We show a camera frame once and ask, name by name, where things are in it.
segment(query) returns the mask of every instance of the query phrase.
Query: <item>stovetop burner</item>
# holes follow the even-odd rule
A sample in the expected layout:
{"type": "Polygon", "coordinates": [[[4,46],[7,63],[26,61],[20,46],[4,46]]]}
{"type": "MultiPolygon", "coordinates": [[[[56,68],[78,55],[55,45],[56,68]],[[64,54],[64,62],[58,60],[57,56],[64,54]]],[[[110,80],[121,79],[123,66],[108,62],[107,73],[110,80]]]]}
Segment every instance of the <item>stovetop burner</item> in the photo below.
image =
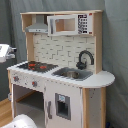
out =
{"type": "Polygon", "coordinates": [[[49,71],[55,67],[58,67],[58,65],[31,61],[31,62],[22,64],[22,65],[17,66],[17,67],[22,68],[22,69],[27,69],[27,70],[32,70],[32,71],[44,73],[44,72],[47,72],[47,71],[49,71]]]}

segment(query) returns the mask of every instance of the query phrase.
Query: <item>gray faucet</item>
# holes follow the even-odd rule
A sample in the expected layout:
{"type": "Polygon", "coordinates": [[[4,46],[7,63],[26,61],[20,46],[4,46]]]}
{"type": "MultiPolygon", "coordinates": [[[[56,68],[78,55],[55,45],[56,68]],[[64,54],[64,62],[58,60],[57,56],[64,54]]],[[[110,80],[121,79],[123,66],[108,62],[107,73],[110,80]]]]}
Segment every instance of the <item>gray faucet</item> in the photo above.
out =
{"type": "Polygon", "coordinates": [[[84,50],[84,51],[80,52],[80,54],[79,54],[79,62],[76,64],[76,67],[78,67],[78,69],[80,69],[80,70],[85,69],[86,66],[87,66],[87,62],[86,61],[85,61],[85,63],[81,62],[81,57],[82,57],[82,55],[84,53],[89,55],[89,57],[91,59],[91,65],[94,65],[94,58],[93,58],[92,54],[89,51],[84,50]]]}

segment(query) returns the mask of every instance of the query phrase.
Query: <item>white countertop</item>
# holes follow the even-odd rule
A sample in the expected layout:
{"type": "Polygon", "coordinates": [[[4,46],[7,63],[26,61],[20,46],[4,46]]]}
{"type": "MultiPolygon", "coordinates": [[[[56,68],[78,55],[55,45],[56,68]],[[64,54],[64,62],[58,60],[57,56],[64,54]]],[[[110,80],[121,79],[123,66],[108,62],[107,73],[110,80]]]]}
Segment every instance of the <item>white countertop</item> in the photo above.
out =
{"type": "Polygon", "coordinates": [[[17,66],[22,65],[26,62],[11,66],[11,67],[7,68],[7,70],[19,71],[19,72],[23,72],[23,73],[36,75],[36,76],[41,76],[45,79],[49,79],[49,80],[51,79],[53,81],[60,81],[60,82],[64,82],[65,84],[70,84],[70,85],[73,85],[76,87],[82,87],[82,88],[102,88],[102,87],[111,85],[115,80],[114,75],[107,71],[101,71],[98,74],[93,74],[83,81],[76,81],[73,79],[67,79],[67,78],[62,78],[59,76],[53,76],[52,75],[53,72],[63,68],[61,66],[56,67],[46,73],[33,72],[30,70],[23,70],[23,69],[17,68],[17,66]]]}

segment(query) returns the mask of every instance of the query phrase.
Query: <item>door handle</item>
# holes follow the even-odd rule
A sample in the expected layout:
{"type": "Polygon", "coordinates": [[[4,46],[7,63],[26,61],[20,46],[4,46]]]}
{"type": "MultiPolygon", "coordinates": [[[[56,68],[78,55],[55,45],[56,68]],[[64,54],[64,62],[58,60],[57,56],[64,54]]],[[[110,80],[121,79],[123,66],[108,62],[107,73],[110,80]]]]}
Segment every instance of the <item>door handle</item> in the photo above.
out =
{"type": "Polygon", "coordinates": [[[52,119],[52,115],[50,114],[50,108],[51,108],[51,101],[48,102],[47,112],[48,112],[48,118],[52,119]]]}
{"type": "Polygon", "coordinates": [[[51,34],[53,34],[53,19],[50,19],[51,34]]]}

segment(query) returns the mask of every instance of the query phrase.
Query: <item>backsplash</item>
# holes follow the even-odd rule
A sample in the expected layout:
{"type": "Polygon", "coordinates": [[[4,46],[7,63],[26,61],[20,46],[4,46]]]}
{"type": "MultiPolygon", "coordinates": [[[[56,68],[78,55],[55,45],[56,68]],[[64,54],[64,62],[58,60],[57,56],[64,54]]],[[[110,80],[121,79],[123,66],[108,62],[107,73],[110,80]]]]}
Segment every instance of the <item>backsplash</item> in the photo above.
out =
{"type": "MultiPolygon", "coordinates": [[[[88,50],[94,57],[94,37],[54,36],[46,34],[33,35],[35,61],[57,64],[76,68],[79,53],[88,50]]],[[[87,60],[87,69],[94,70],[88,55],[82,56],[82,62],[87,60]]]]}

